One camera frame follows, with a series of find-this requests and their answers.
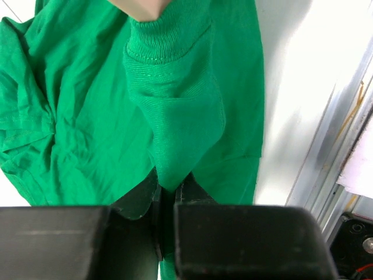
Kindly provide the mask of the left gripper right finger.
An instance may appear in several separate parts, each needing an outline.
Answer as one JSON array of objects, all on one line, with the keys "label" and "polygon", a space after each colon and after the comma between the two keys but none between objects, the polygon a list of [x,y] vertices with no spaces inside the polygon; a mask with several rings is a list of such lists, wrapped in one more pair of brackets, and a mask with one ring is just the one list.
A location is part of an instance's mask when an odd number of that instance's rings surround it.
[{"label": "left gripper right finger", "polygon": [[297,207],[223,205],[189,174],[175,193],[178,279],[337,279],[314,217]]}]

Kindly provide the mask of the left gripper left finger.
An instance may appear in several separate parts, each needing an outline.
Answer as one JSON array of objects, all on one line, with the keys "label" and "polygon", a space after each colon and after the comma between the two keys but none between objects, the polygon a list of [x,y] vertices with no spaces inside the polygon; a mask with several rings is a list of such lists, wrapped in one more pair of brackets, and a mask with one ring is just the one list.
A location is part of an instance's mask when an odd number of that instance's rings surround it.
[{"label": "left gripper left finger", "polygon": [[156,279],[157,173],[110,206],[1,208],[2,279]]}]

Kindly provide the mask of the green t shirt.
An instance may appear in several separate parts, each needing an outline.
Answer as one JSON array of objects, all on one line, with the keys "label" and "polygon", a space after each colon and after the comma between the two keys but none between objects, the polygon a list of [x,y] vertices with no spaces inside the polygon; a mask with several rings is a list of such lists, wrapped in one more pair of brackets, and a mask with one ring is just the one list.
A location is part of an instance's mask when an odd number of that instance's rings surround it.
[{"label": "green t shirt", "polygon": [[152,171],[254,200],[265,70],[254,1],[37,1],[1,20],[1,170],[32,207],[109,205]]}]

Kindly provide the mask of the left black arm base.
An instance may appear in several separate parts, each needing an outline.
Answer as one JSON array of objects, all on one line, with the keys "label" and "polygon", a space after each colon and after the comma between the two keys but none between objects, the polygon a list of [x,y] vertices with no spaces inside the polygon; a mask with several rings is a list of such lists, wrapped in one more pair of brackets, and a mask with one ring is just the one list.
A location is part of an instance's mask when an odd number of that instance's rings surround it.
[{"label": "left black arm base", "polygon": [[340,279],[372,279],[372,220],[345,212],[331,235]]}]

